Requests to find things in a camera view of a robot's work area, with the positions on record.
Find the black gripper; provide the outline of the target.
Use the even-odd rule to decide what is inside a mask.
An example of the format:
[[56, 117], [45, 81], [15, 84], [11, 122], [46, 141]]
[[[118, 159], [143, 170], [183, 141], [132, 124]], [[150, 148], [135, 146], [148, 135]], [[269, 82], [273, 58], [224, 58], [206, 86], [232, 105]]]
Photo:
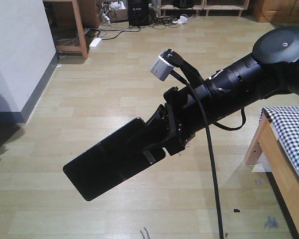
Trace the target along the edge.
[[163, 96], [166, 103], [159, 105], [154, 114], [129, 142], [135, 147], [149, 147], [163, 140], [163, 147], [170, 156], [186, 148], [195, 133], [190, 132], [176, 112], [178, 87], [167, 90]]

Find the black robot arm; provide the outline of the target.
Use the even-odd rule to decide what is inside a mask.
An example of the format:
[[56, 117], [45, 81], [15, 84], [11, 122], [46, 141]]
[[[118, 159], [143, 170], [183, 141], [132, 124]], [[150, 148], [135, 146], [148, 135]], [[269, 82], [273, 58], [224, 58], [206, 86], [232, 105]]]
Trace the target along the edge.
[[194, 134], [247, 105], [273, 95], [299, 95], [299, 26], [285, 26], [260, 37], [250, 54], [203, 79], [175, 51], [162, 52], [151, 67], [160, 80], [178, 67], [190, 86], [164, 93], [145, 127], [129, 140], [135, 151], [165, 148], [173, 155]]

